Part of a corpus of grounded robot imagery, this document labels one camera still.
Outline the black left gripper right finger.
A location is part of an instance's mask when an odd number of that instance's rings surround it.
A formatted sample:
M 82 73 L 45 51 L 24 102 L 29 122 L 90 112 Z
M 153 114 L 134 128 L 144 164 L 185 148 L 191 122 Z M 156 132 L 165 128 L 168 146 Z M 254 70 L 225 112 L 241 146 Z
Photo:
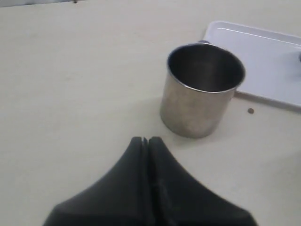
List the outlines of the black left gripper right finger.
M 198 182 L 160 137 L 149 140 L 148 173 L 157 226 L 254 226 L 245 209 Z

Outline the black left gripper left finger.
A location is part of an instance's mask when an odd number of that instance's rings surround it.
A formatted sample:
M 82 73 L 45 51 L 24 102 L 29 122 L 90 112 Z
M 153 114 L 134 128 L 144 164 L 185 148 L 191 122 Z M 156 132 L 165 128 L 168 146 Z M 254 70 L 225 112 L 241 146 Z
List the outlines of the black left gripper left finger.
M 56 205 L 46 226 L 149 226 L 147 144 L 133 137 L 118 162 L 92 186 Z

